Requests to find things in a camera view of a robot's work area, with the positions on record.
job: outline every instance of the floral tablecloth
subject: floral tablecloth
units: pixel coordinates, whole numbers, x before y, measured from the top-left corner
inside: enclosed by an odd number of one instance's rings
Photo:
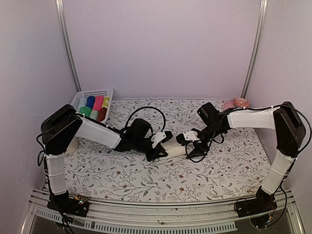
[[[205,127],[196,111],[206,102],[114,100],[107,123],[120,129],[134,110],[154,106],[164,112],[166,130],[177,136]],[[222,110],[223,101],[210,102]],[[142,110],[135,117],[150,122],[154,132],[161,128],[162,117],[154,110]],[[142,153],[119,153],[79,139],[77,151],[65,158],[66,184],[72,194],[142,202],[207,201],[255,194],[270,163],[254,129],[231,130],[224,137],[224,143],[214,142],[200,163],[185,156],[148,162]]]

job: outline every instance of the black mounting plate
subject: black mounting plate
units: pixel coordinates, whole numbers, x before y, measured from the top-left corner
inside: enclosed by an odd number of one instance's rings
[[[55,207],[55,205],[51,201],[48,202],[47,208],[59,212],[59,210]],[[69,215],[86,217],[88,214],[88,211],[89,211],[89,203],[87,201],[85,201],[83,204],[78,204],[74,209],[65,210],[64,213],[69,214]]]
[[[270,200],[268,203],[259,202],[257,198],[251,200],[243,200],[234,204],[238,217],[246,217],[256,215],[263,212],[268,212],[277,208],[276,201]]]

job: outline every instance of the pink object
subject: pink object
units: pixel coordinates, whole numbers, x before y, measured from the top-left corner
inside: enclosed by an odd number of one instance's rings
[[[92,110],[99,111],[102,108],[103,100],[104,100],[103,96],[96,96],[96,100],[94,102]]]
[[[246,107],[246,108],[249,108],[250,107],[250,103],[242,98],[242,97],[236,97],[233,99],[233,104],[235,107]]]
[[[234,103],[233,103],[233,100],[230,100],[230,101],[226,101],[224,104],[223,104],[223,109],[226,110],[226,109],[229,109],[229,108],[234,108]]]

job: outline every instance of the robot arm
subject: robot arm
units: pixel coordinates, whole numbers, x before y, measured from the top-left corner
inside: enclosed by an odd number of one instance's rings
[[[276,131],[277,151],[267,178],[256,193],[256,198],[235,204],[238,216],[249,216],[276,209],[274,194],[289,174],[298,155],[306,129],[290,102],[276,108],[263,110],[227,109],[219,112],[211,103],[204,104],[197,113],[207,127],[199,131],[184,132],[177,136],[178,143],[193,142],[194,149],[188,157],[205,156],[210,142],[218,134],[226,134],[232,128],[267,128]]]
[[[119,152],[138,150],[144,152],[147,161],[168,154],[161,143],[172,138],[169,131],[146,137],[151,125],[143,119],[135,119],[130,127],[118,130],[76,113],[71,105],[65,105],[47,118],[41,125],[44,144],[44,170],[49,179],[50,209],[68,214],[86,216],[88,203],[70,199],[64,171],[64,157],[74,137],[89,139]]]

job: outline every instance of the white object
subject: white object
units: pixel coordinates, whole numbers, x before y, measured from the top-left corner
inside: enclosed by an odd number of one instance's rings
[[[166,157],[160,157],[159,160],[167,160],[173,157],[179,157],[185,155],[185,147],[177,143],[176,141],[162,143],[161,146],[166,150],[168,154]]]
[[[186,140],[190,140],[190,141],[196,141],[196,140],[200,140],[198,137],[197,137],[197,132],[195,131],[187,131],[187,132],[184,132],[183,135],[184,135],[184,139]]]
[[[94,91],[80,91],[78,93],[76,93],[76,95],[74,96],[72,102],[70,103],[74,109],[78,112],[78,105],[79,105],[79,100],[80,98],[88,98],[89,96],[109,96],[109,104],[107,107],[107,112],[106,112],[106,116],[105,119],[103,121],[101,121],[101,123],[105,123],[108,119],[108,115],[109,115],[109,111],[111,108],[111,104],[112,104],[112,99],[113,99],[113,89],[103,89],[103,90],[94,90]]]
[[[152,143],[152,148],[155,148],[158,143],[160,143],[163,139],[166,138],[166,134],[164,132],[158,132],[154,136],[152,136],[151,141]]]
[[[268,128],[275,130],[273,112],[278,108],[265,111],[234,111],[227,116],[229,126],[231,128]]]
[[[78,147],[79,147],[78,139],[77,137],[74,137],[72,141],[69,143],[66,151],[67,153],[71,154],[75,152],[78,149]]]
[[[76,132],[76,137],[85,138],[115,148],[121,141],[120,135],[112,130],[81,117],[82,124]]]
[[[269,195],[274,194],[294,160],[295,158],[286,156],[277,150],[271,170],[264,180],[261,189]]]
[[[66,152],[60,155],[46,155],[48,172],[47,174],[51,190],[54,195],[60,195],[66,192],[64,157]]]

